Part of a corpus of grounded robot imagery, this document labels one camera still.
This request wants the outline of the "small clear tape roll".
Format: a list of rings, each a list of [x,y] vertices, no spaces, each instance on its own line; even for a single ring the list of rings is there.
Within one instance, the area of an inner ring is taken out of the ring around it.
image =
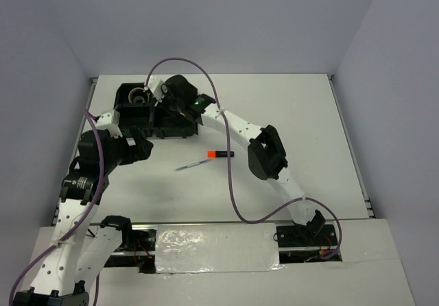
[[[144,104],[148,102],[148,96],[147,95],[137,95],[133,97],[132,103],[133,104]]]

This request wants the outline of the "large clear tape roll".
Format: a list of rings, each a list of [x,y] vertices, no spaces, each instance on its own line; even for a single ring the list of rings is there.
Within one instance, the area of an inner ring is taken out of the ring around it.
[[[143,87],[136,87],[133,88],[129,93],[128,93],[128,102],[132,103],[132,99],[133,97],[137,96],[137,95],[147,95],[148,96],[148,101],[150,100],[150,95],[149,93],[143,88]]]

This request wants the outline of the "blue ballpoint pen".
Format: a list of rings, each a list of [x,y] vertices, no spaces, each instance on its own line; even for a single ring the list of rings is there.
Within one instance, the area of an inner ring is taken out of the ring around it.
[[[192,167],[197,167],[197,166],[199,166],[199,165],[207,164],[207,163],[211,162],[212,160],[213,160],[213,159],[211,159],[211,158],[206,158],[206,159],[203,159],[203,160],[201,160],[201,161],[197,161],[197,162],[195,162],[195,163],[190,163],[190,164],[187,164],[187,165],[183,165],[183,166],[181,166],[181,167],[178,167],[178,168],[176,168],[174,171],[175,171],[175,172],[180,172],[180,171],[183,171],[183,170],[186,170],[186,169],[191,169]]]

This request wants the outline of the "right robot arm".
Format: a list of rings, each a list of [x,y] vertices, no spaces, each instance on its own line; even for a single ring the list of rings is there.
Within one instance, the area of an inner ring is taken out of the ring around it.
[[[299,246],[314,245],[322,237],[324,216],[309,206],[304,191],[292,177],[285,148],[274,126],[258,126],[234,115],[222,108],[218,99],[199,93],[182,75],[159,82],[150,90],[161,108],[225,134],[227,151],[232,140],[247,151],[253,176],[271,185],[283,202],[294,205],[289,212],[298,221],[285,237],[295,239]]]

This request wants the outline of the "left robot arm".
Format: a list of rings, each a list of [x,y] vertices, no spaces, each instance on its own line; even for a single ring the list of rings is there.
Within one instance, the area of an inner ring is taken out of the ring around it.
[[[79,155],[62,181],[58,221],[51,246],[37,256],[40,269],[26,290],[13,287],[10,305],[88,305],[90,289],[110,255],[127,250],[134,244],[129,218],[106,216],[91,243],[84,241],[109,174],[119,165],[129,165],[149,158],[153,145],[145,134],[130,129],[134,144],[120,131],[93,128],[82,134]]]

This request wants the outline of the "black four-compartment organizer tray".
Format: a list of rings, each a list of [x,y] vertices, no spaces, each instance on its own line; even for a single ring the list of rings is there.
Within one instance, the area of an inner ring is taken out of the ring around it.
[[[150,100],[145,104],[131,104],[128,102],[128,93],[136,87],[143,87],[142,83],[123,83],[117,89],[114,109],[120,114],[119,128],[125,135],[125,129],[137,127],[143,130],[145,137],[170,139],[181,137],[186,139],[198,134],[198,125],[189,121],[164,120],[163,123],[156,120],[156,104],[150,95]]]

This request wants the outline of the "orange highlighter marker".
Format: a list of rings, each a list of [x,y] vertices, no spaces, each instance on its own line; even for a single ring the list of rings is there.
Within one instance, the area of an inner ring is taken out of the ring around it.
[[[209,150],[206,154],[207,158],[226,158],[228,156],[226,150]]]

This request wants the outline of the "silver foil covered panel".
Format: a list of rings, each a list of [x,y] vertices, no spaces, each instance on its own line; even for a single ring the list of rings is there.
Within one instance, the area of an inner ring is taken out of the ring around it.
[[[162,274],[279,270],[276,226],[262,224],[162,225],[155,268]]]

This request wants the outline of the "metal mounting rail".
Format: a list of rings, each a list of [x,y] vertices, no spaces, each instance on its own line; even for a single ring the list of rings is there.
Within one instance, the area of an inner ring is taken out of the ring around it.
[[[265,223],[272,223],[277,226],[282,225],[293,225],[294,222],[292,220],[267,220]],[[197,222],[133,222],[132,227],[135,229],[153,229],[161,225],[172,225],[172,226],[180,226],[180,225],[211,225],[211,224],[244,224],[242,221],[197,221]]]

